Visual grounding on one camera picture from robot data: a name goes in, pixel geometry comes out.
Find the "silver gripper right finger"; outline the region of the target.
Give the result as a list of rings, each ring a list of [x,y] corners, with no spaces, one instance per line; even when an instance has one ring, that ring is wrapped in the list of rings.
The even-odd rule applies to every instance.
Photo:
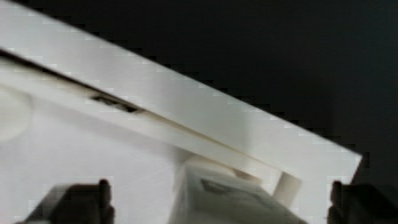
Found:
[[[374,185],[333,183],[327,224],[398,224],[398,205]]]

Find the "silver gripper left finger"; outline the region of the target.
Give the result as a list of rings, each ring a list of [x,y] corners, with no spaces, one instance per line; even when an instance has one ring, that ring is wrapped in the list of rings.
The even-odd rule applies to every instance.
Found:
[[[114,224],[114,219],[113,187],[102,179],[52,188],[24,224]]]

